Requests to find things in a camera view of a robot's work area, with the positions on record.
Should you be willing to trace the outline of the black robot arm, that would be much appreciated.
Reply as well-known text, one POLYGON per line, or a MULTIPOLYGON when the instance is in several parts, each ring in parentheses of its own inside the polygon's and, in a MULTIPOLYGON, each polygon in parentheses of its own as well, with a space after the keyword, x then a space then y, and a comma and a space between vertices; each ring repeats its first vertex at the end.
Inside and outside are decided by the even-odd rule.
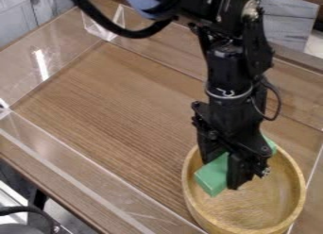
POLYGON ((204 164, 224 159, 224 187, 236 190, 253 177, 269 173, 273 155, 260 126, 266 93, 274 87, 265 78, 273 50, 265 39, 260 0, 126 0, 152 20, 141 29, 120 27, 89 0, 70 0, 86 16, 116 35, 144 39, 158 33, 176 18, 190 19, 206 64, 206 102, 194 101, 192 124, 204 164))

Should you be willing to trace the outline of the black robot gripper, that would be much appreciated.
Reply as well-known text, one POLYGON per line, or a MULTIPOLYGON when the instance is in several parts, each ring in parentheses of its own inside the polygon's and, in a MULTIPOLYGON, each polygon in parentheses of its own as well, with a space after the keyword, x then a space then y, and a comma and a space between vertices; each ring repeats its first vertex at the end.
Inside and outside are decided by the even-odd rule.
MULTIPOLYGON (((201 162, 208 164, 224 152, 224 145, 244 147, 260 152, 261 130, 265 119, 264 87, 249 87, 244 92, 205 88, 208 102, 192 104, 192 124, 196 127, 196 142, 201 162)), ((228 156, 226 188, 236 190, 253 178, 253 158, 233 153, 228 156)))

